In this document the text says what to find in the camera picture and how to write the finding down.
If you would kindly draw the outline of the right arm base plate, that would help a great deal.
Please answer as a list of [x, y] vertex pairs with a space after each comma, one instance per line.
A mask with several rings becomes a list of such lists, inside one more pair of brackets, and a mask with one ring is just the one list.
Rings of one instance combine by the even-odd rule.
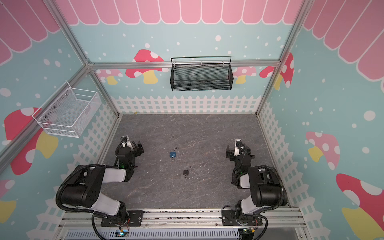
[[224, 209], [222, 213], [223, 226], [262, 226], [263, 220], [253, 215], [245, 215], [241, 211]]

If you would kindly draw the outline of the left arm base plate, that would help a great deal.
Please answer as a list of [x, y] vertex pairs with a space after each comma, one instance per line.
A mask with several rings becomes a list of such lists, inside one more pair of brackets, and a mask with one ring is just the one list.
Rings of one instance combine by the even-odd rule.
[[102, 219], [102, 227], [140, 227], [143, 220], [144, 211], [125, 211], [119, 212], [116, 216], [108, 216], [106, 219]]

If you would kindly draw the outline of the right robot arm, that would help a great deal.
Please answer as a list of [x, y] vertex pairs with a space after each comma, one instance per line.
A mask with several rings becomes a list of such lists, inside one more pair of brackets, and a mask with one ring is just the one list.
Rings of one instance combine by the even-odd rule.
[[269, 166], [251, 166], [255, 155], [242, 142], [235, 140], [235, 147], [226, 149], [226, 158], [235, 163], [232, 185], [250, 190], [250, 195], [239, 200], [235, 209], [222, 208], [224, 226], [261, 226], [261, 214], [288, 204], [288, 195], [277, 170]]

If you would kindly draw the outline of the aluminium front rail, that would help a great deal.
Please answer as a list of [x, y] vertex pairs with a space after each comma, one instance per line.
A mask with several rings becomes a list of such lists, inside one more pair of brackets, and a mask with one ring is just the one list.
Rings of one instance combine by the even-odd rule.
[[[221, 208], [143, 209], [138, 229], [224, 228]], [[278, 208], [262, 213], [270, 228], [305, 228], [299, 208]], [[65, 213], [59, 230], [92, 229], [91, 214]]]

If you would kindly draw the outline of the blue padlock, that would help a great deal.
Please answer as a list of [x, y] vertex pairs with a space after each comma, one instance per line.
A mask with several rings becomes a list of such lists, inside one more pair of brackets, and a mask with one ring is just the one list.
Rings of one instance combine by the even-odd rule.
[[176, 158], [178, 151], [179, 151], [179, 149], [177, 147], [175, 147], [174, 150], [172, 152], [170, 152], [170, 158], [172, 160], [174, 160]]

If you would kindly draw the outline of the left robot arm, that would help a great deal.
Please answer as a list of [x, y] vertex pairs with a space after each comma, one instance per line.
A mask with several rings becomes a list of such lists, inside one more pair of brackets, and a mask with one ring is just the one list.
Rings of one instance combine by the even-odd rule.
[[130, 220], [125, 203], [102, 193], [102, 185], [129, 182], [135, 172], [136, 157], [144, 153], [141, 142], [121, 138], [112, 166], [79, 165], [67, 176], [56, 193], [57, 206], [66, 212], [90, 213], [121, 226]]

